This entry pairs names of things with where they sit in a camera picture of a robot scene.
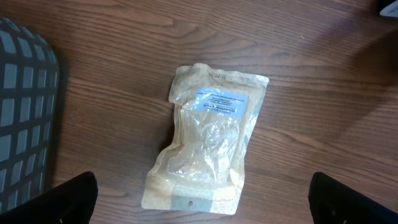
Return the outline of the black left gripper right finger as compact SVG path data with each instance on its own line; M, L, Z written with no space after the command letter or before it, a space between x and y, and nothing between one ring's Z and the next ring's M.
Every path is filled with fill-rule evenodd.
M314 224L397 224L397 213L322 173L314 173L308 192Z

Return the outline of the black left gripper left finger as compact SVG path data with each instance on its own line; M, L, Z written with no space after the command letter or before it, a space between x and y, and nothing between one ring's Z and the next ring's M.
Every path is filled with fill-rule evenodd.
M88 224L98 197L92 172L67 182L1 215L1 224L84 223Z

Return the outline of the beige vacuum food pouch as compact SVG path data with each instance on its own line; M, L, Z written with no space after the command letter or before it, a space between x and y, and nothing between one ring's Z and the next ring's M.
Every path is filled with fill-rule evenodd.
M268 82L204 63L177 69L169 93L174 137L147 174L144 209L235 214Z

